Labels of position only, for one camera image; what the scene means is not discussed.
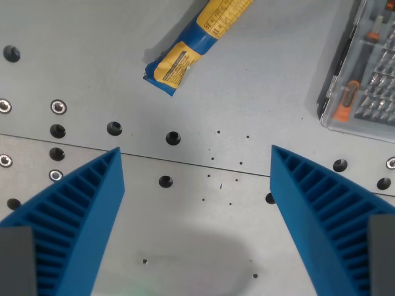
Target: bolt hole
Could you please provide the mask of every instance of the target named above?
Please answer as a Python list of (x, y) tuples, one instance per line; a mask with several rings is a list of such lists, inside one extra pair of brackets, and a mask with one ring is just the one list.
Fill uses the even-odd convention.
[(67, 111), (67, 106), (61, 100), (54, 100), (51, 102), (51, 110), (57, 115), (63, 115)]
[(377, 182), (377, 188), (379, 190), (386, 190), (390, 187), (391, 185), (391, 180), (389, 178), (381, 178)]
[(0, 167), (9, 168), (12, 165), (12, 158), (6, 154), (0, 155)]
[(49, 179), (52, 182), (57, 182), (63, 178), (63, 173), (59, 170), (52, 170), (49, 172)]
[(338, 159), (333, 164), (333, 170), (337, 171), (338, 173), (341, 173), (342, 171), (346, 170), (347, 166), (348, 166), (347, 160)]
[(159, 185), (162, 188), (169, 188), (173, 185), (173, 179), (169, 176), (162, 176), (159, 178)]
[(7, 200), (7, 207), (9, 207), (11, 210), (15, 211), (17, 208), (19, 208), (22, 204), (20, 203), (19, 200), (17, 199), (9, 199)]
[(390, 159), (388, 159), (386, 162), (386, 166), (390, 170), (395, 169), (395, 157), (391, 157)]
[(181, 136), (176, 131), (171, 131), (166, 135), (166, 142), (171, 146), (179, 145), (181, 142)]
[(11, 112), (11, 104), (5, 99), (0, 99), (0, 113), (8, 114)]
[(12, 45), (7, 45), (2, 51), (4, 58), (10, 63), (16, 63), (20, 60), (20, 51)]
[(66, 129), (61, 125), (52, 125), (49, 132), (56, 139), (62, 139), (66, 135)]
[(122, 134), (122, 125), (119, 122), (112, 121), (107, 125), (107, 132), (111, 136), (119, 136)]
[(265, 200), (266, 200), (266, 202), (267, 202), (269, 205), (274, 205), (274, 204), (276, 204), (276, 201), (274, 200), (273, 194), (272, 194), (272, 193), (269, 193), (268, 195), (266, 195)]
[(7, 110), (7, 104), (5, 102), (0, 102), (0, 109), (2, 111), (6, 111)]
[(60, 148), (52, 148), (52, 149), (49, 151), (49, 156), (50, 156), (53, 160), (59, 162), (59, 161), (61, 161), (61, 160), (64, 159), (65, 154), (64, 154), (64, 151), (63, 151), (62, 149), (60, 149)]
[(63, 110), (63, 107), (60, 103), (55, 103), (54, 108), (56, 111), (59, 111), (59, 112)]

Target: aluminum breadboard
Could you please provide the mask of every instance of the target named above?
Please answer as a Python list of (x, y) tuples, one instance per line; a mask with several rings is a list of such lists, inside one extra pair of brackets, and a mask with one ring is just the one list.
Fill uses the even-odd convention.
[[(65, 158), (55, 162), (53, 147), (0, 136), (14, 161), (0, 168), (0, 220), (12, 212), (9, 199), (23, 204), (50, 185), (49, 171), (66, 175), (102, 154), (59, 145)], [(129, 155), (122, 162), (126, 192), (93, 296), (315, 295), (277, 206), (265, 201), (268, 178)], [(163, 175), (173, 180), (168, 189)]]
[[(145, 65), (205, 3), (2, 0), (1, 41), (21, 58), (0, 59), (0, 98), (12, 104), (0, 133), (259, 175), (277, 144), (327, 167), (344, 158), (345, 175), (371, 191), (392, 176), (392, 144), (330, 132), (316, 114), (353, 0), (255, 1), (170, 97), (143, 81)], [(109, 135), (111, 121), (121, 135)]]

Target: orange screwdriver handle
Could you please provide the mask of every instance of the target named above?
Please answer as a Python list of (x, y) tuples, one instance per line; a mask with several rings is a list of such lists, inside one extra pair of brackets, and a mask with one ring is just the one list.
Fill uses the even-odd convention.
[(380, 35), (378, 33), (369, 32), (366, 34), (365, 39), (372, 43), (378, 43), (380, 41)]
[(387, 4), (385, 5), (386, 10), (394, 11), (395, 9), (395, 1), (394, 0), (387, 0)]
[(350, 117), (351, 107), (357, 97), (360, 83), (357, 80), (351, 80), (346, 86), (346, 90), (343, 93), (341, 102), (332, 118), (342, 122), (347, 122)]

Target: silver screw insert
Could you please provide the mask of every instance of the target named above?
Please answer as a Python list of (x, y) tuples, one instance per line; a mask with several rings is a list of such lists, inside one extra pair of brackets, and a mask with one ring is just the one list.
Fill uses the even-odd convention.
[(1, 154), (0, 167), (9, 168), (11, 165), (12, 165), (12, 159), (6, 154)]
[(387, 160), (386, 166), (390, 170), (395, 170), (395, 157), (391, 157), (389, 160)]
[(51, 103), (51, 110), (52, 110), (52, 112), (54, 112), (55, 114), (62, 115), (62, 114), (64, 114), (64, 113), (66, 113), (66, 111), (67, 111), (67, 106), (66, 106), (66, 104), (65, 104), (63, 101), (61, 101), (61, 100), (54, 100), (54, 101)]
[(0, 113), (7, 114), (11, 112), (11, 104), (6, 99), (0, 99)]
[(49, 179), (51, 181), (56, 182), (63, 178), (63, 173), (59, 170), (52, 170), (49, 172)]

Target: screwdriver bit set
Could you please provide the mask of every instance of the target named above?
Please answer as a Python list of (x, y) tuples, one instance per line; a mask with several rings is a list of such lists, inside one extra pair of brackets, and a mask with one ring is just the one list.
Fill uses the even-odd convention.
[(326, 94), (321, 123), (330, 130), (395, 142), (393, 2), (361, 1)]

